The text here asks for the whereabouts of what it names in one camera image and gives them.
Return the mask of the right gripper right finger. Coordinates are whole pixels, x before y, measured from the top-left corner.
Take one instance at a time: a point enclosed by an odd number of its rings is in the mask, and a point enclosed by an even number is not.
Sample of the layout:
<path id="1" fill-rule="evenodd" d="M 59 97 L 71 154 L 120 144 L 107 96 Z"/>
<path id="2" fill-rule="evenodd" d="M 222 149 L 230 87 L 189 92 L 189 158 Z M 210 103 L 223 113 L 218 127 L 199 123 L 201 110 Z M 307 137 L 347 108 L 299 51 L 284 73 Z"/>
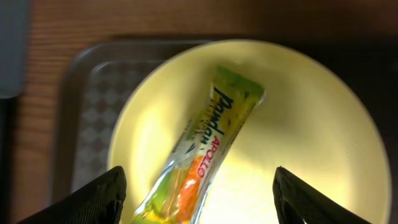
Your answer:
<path id="1" fill-rule="evenodd" d="M 272 191 L 281 224 L 369 224 L 283 167 L 275 170 Z"/>

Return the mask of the green snack wrapper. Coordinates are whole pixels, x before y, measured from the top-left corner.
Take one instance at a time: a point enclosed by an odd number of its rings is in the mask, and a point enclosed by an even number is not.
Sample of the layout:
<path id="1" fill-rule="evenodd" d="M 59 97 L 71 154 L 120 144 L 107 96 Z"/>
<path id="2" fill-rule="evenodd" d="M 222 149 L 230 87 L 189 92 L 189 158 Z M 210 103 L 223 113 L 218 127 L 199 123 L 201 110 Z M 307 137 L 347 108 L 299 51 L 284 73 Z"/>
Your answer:
<path id="1" fill-rule="evenodd" d="M 133 223 L 198 223 L 210 185 L 264 88 L 219 66 L 207 107 L 190 119 Z"/>

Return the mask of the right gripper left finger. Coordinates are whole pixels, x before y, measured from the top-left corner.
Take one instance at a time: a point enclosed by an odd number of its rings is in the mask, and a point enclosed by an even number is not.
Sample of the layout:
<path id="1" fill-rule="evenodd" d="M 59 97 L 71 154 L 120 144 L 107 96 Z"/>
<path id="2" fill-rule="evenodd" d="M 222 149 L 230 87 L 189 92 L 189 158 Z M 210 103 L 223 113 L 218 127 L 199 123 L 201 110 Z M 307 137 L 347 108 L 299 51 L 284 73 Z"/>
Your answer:
<path id="1" fill-rule="evenodd" d="M 116 166 L 63 200 L 20 224 L 118 224 L 126 199 L 126 176 Z"/>

